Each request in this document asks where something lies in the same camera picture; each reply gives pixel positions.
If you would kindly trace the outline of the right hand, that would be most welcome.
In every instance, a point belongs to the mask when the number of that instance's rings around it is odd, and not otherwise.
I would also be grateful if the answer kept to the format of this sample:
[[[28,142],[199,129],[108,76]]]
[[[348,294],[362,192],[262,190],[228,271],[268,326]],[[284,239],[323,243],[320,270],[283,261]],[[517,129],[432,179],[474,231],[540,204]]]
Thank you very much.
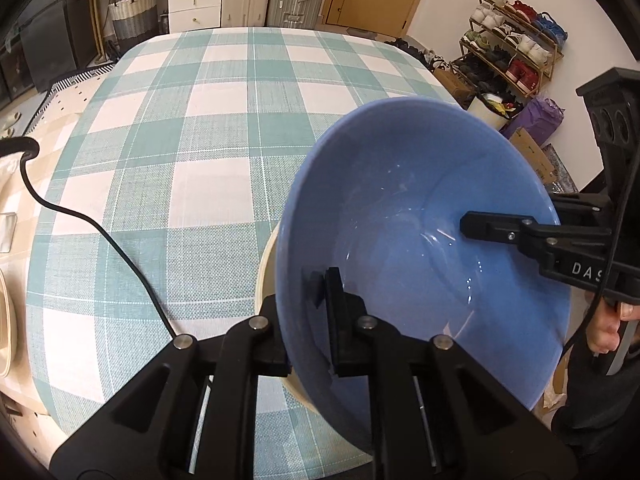
[[[586,328],[588,348],[595,356],[615,351],[620,345],[620,323],[638,321],[639,318],[639,306],[623,302],[612,306],[602,298]]]

